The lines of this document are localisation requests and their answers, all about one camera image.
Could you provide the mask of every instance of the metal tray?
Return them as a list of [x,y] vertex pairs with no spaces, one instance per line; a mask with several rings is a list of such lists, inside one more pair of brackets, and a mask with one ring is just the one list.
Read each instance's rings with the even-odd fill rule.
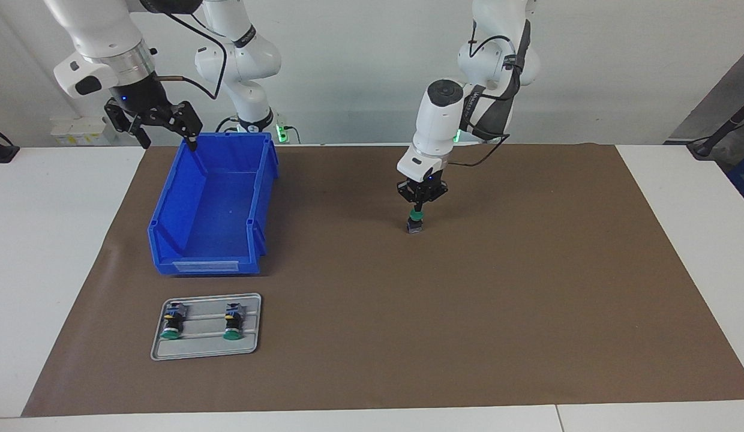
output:
[[[183,331],[179,339],[162,339],[159,335],[166,322],[164,311],[169,304],[175,302],[183,303],[188,308],[183,322]],[[226,320],[224,319],[226,306],[230,303],[239,303],[245,307],[245,317],[241,328],[243,338],[238,341],[228,341],[222,337],[226,328]],[[164,301],[156,326],[151,358],[162,361],[251,353],[257,348],[261,304],[262,298],[258,293],[171,298]]]

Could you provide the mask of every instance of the black cable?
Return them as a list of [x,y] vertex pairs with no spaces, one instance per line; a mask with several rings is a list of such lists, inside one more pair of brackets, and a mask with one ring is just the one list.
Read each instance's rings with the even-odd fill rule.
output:
[[295,131],[295,134],[298,135],[298,144],[299,145],[302,145],[303,144],[303,140],[300,139],[300,131],[298,131],[298,129],[295,128],[295,126],[284,126],[284,130],[285,131]]
[[224,118],[223,121],[221,121],[220,124],[215,128],[215,132],[219,132],[220,129],[222,129],[223,126],[225,126],[226,123],[228,123],[229,121],[236,121],[236,118],[235,117],[226,117],[226,118]]
[[506,36],[503,36],[503,35],[492,36],[491,38],[485,39],[484,42],[481,42],[481,44],[476,48],[476,51],[470,52],[470,49],[469,49],[468,50],[468,54],[470,54],[470,57],[473,58],[474,56],[476,56],[476,54],[479,54],[479,51],[481,51],[481,49],[486,44],[490,43],[491,41],[496,41],[497,39],[503,39],[503,41],[508,41],[509,43],[511,41],[509,38],[507,38]]
[[468,44],[470,45],[468,47],[468,55],[469,55],[469,57],[471,57],[471,58],[475,57],[476,54],[478,54],[479,51],[481,51],[481,49],[486,44],[490,43],[491,41],[496,41],[498,39],[503,39],[503,41],[507,41],[509,44],[511,44],[511,47],[513,47],[512,44],[514,42],[512,42],[509,38],[507,38],[506,36],[503,36],[503,35],[497,35],[497,36],[492,36],[491,38],[485,39],[484,42],[481,42],[481,44],[479,45],[479,47],[476,48],[476,50],[473,50],[473,46],[477,42],[476,41],[476,22],[474,21],[473,22],[473,33],[471,33],[470,41],[468,41]]
[[221,38],[224,38],[225,35],[221,35],[220,33],[217,33],[215,30],[212,30],[211,28],[207,27],[203,22],[201,22],[194,14],[191,14],[191,17],[194,21],[196,21],[197,24],[201,25],[201,27],[204,28],[204,30],[207,30],[207,32],[212,33],[215,36],[220,36]]
[[9,144],[10,146],[13,146],[13,147],[15,146],[14,144],[12,144],[12,142],[10,141],[10,139],[7,138],[7,135],[2,134],[1,132],[0,132],[0,139],[5,140],[7,142],[7,144]]
[[[740,129],[740,128],[744,128],[744,123],[740,123],[740,125],[738,125],[737,128],[732,129],[731,132],[737,131],[737,129]],[[701,142],[702,140],[707,140],[707,139],[710,139],[711,137],[713,137],[713,135],[702,137],[701,139],[691,140],[690,142],[687,143],[687,145],[695,144],[696,142]]]
[[[197,35],[202,36],[202,38],[209,39],[210,41],[212,41],[213,43],[215,43],[218,47],[220,47],[221,51],[223,52],[223,65],[222,65],[222,68],[220,68],[220,77],[218,77],[218,85],[215,88],[215,95],[211,95],[211,93],[208,90],[204,89],[205,90],[205,93],[207,93],[207,95],[209,95],[212,100],[217,99],[218,96],[220,95],[220,88],[223,85],[223,76],[226,74],[226,65],[227,65],[227,49],[226,49],[226,47],[224,47],[223,44],[221,44],[221,42],[218,41],[217,39],[213,38],[210,35],[207,35],[207,33],[204,33],[202,31],[198,30],[197,28],[193,27],[192,25],[188,24],[187,22],[183,21],[182,19],[179,19],[178,17],[173,16],[173,14],[168,14],[168,13],[164,13],[164,14],[166,16],[170,17],[170,19],[172,19],[172,21],[177,22],[178,24],[182,25],[185,28],[188,28],[188,30],[191,30],[192,32],[196,33]],[[199,83],[192,82],[191,80],[186,79],[186,77],[183,77],[183,81],[190,82],[191,84],[196,84],[197,87],[200,87],[201,88],[201,85],[199,85]]]
[[189,77],[184,76],[158,76],[158,81],[161,82],[187,82],[188,84],[196,86],[201,91],[204,91],[205,95],[209,96],[212,100],[216,99],[216,96],[214,96],[210,90],[207,90],[204,88],[203,85],[197,83],[196,81],[193,81],[192,79],[189,79]]
[[508,139],[509,136],[510,135],[501,135],[500,141],[497,144],[495,144],[495,147],[493,147],[492,150],[490,150],[489,153],[487,153],[487,156],[484,156],[483,158],[481,158],[480,161],[478,161],[478,162],[476,162],[474,164],[464,164],[463,162],[448,162],[448,163],[450,165],[457,165],[459,167],[476,167],[476,166],[482,164],[482,162],[484,162],[485,160],[489,159],[490,156],[492,156],[492,153],[495,153],[495,150],[498,150],[498,148],[500,148],[500,145],[503,144],[503,142],[505,142],[506,139]]

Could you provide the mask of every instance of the robotic arm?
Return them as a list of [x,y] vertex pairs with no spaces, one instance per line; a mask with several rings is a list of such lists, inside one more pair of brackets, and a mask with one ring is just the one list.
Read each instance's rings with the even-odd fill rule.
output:
[[[271,132],[281,142],[287,134],[281,127],[279,114],[268,104],[265,90],[254,79],[275,76],[281,69],[281,55],[268,39],[259,35],[250,22],[241,0],[205,0],[204,14],[210,30],[229,39],[223,90],[236,107],[238,130]],[[217,46],[205,46],[196,53],[196,69],[204,79],[217,82],[222,53]]]
[[105,109],[117,131],[151,144],[142,126],[163,126],[196,149],[202,122],[191,104],[172,104],[155,72],[152,52],[130,19],[131,11],[190,14],[202,0],[44,0],[73,39],[76,52],[55,68],[72,98],[103,88],[112,98]]
[[[473,36],[458,54],[468,82],[443,79],[427,88],[412,145],[397,165],[407,176],[398,191],[414,204],[407,220],[410,233],[422,230],[422,205],[448,190],[441,177],[458,131],[498,145],[508,137],[514,97],[540,69],[539,58],[529,47],[531,26],[526,20],[534,2],[473,1]],[[491,35],[480,44],[475,40],[477,28]]]

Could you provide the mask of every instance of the green indicator light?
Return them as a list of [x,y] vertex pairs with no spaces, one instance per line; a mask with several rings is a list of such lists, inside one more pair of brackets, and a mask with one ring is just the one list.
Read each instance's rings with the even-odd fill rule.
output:
[[284,128],[280,125],[276,125],[276,132],[278,132],[278,141],[279,142],[287,142],[287,133],[284,131]]

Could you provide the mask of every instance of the brown table mat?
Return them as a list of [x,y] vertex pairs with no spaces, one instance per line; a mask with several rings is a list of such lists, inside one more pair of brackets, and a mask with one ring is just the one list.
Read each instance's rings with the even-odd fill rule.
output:
[[[280,148],[263,273],[219,278],[151,262],[174,153],[142,160],[24,416],[744,399],[613,147],[508,145],[451,167],[414,236],[402,148]],[[247,292],[264,298],[255,353],[151,361],[166,299]]]

